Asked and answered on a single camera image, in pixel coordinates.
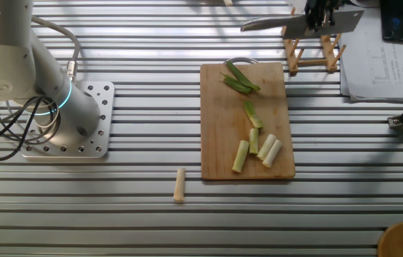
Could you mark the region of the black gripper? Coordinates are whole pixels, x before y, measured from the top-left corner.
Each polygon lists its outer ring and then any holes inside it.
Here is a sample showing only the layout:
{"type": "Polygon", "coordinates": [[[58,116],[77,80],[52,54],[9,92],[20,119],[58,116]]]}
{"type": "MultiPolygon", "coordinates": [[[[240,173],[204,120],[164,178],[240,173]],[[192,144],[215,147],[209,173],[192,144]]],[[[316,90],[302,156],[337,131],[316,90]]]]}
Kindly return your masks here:
{"type": "Polygon", "coordinates": [[[338,9],[340,5],[341,0],[307,0],[304,7],[307,28],[318,31],[321,25],[322,27],[332,26],[333,10],[338,9]]]}

